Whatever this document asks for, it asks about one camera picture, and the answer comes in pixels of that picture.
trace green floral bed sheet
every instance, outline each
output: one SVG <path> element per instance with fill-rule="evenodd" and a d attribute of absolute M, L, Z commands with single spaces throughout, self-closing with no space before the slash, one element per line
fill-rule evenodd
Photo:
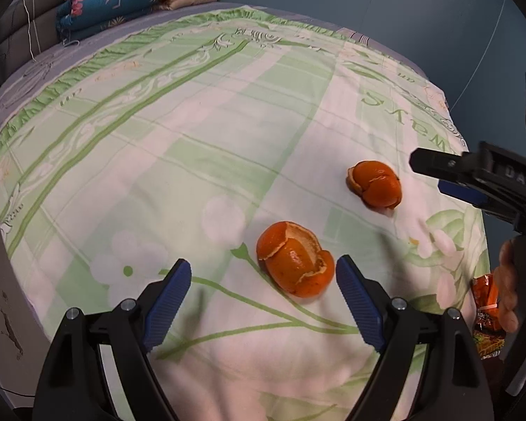
<path fill-rule="evenodd" d="M 292 220 L 390 296 L 471 321 L 470 279 L 488 271 L 481 213 L 411 171 L 417 147 L 466 150 L 443 92 L 413 70 L 248 6 L 203 13 L 96 52 L 26 102 L 0 133 L 0 226 L 50 338 L 70 306 L 110 310 L 178 258 L 191 263 L 191 289 L 150 355 L 182 421 L 342 421 L 377 354 L 335 282 L 290 299 L 255 243 Z M 346 188 L 347 168 L 370 159 L 401 179 L 391 217 Z"/>

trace orange snack package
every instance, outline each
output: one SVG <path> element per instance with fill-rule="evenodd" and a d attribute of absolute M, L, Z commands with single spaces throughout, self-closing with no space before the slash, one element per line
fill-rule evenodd
<path fill-rule="evenodd" d="M 504 345 L 505 331 L 499 323 L 499 290 L 493 280 L 493 274 L 474 278 L 472 292 L 477 307 L 473 330 L 477 352 L 481 359 L 497 356 Z"/>

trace blue wall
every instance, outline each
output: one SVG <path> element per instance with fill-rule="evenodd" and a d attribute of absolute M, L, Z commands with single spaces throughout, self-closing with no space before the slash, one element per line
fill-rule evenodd
<path fill-rule="evenodd" d="M 334 22 L 418 64 L 446 93 L 471 150 L 486 140 L 526 156 L 526 20 L 512 0 L 223 0 Z M 489 217 L 492 264 L 511 226 Z"/>

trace finger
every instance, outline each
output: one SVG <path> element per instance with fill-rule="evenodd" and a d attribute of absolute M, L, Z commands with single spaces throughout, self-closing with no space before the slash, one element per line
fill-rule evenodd
<path fill-rule="evenodd" d="M 501 296 L 501 303 L 506 310 L 514 310 L 518 305 L 518 295 L 515 292 L 506 293 Z"/>
<path fill-rule="evenodd" d="M 515 292 L 517 278 L 516 269 L 512 264 L 499 266 L 499 291 Z"/>
<path fill-rule="evenodd" d="M 502 320 L 503 316 L 505 315 L 505 313 L 509 312 L 510 310 L 506 308 L 504 302 L 501 301 L 501 300 L 499 300 L 499 303 L 498 303 L 497 307 L 499 309 L 498 318 L 499 318 L 499 322 L 500 322 Z"/>
<path fill-rule="evenodd" d="M 514 312 L 506 311 L 503 315 L 499 315 L 499 322 L 505 332 L 515 332 L 518 329 L 518 318 Z"/>
<path fill-rule="evenodd" d="M 501 245 L 501 250 L 499 252 L 499 264 L 512 264 L 513 263 L 513 249 L 512 241 L 506 241 Z"/>
<path fill-rule="evenodd" d="M 499 292 L 504 288 L 503 284 L 501 282 L 501 266 L 498 266 L 493 271 L 493 282 L 495 283 L 495 285 L 497 285 L 497 288 L 499 289 Z"/>

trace string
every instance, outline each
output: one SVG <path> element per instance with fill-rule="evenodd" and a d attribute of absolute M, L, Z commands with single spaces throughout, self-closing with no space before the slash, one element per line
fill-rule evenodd
<path fill-rule="evenodd" d="M 14 27 L 14 16 L 15 16 L 15 9 L 12 11 L 12 20 L 10 22 L 10 30 L 8 31 L 8 33 L 12 33 L 12 28 Z M 8 56 L 8 54 L 10 53 L 10 39 L 11 39 L 12 35 L 8 35 L 8 49 L 6 50 L 6 53 L 5 54 L 0 54 L 0 58 L 6 58 Z"/>
<path fill-rule="evenodd" d="M 28 396 L 27 394 L 20 394 L 19 392 L 15 392 L 15 391 L 10 391 L 9 389 L 4 389 L 1 386 L 0 386 L 0 389 L 2 391 L 10 392 L 11 394 L 15 394 L 16 396 L 20 396 L 20 397 L 35 397 L 35 396 Z"/>
<path fill-rule="evenodd" d="M 37 23 L 35 22 L 35 0 L 31 0 L 33 3 L 33 28 L 35 30 L 35 38 L 37 39 L 37 47 L 39 48 L 39 53 L 41 53 L 41 43 L 39 42 L 39 34 L 37 33 Z"/>
<path fill-rule="evenodd" d="M 72 41 L 62 40 L 62 46 L 63 47 L 68 47 L 68 46 L 71 46 L 73 44 L 76 44 L 77 46 L 79 46 L 80 42 L 78 40 L 72 40 Z"/>
<path fill-rule="evenodd" d="M 31 17 L 29 17 L 29 11 L 27 10 L 25 0 L 23 0 L 23 7 L 25 8 L 25 12 L 27 14 L 27 36 L 29 38 L 29 53 L 31 54 L 32 60 L 35 61 L 35 56 L 33 55 L 33 50 L 31 49 Z"/>

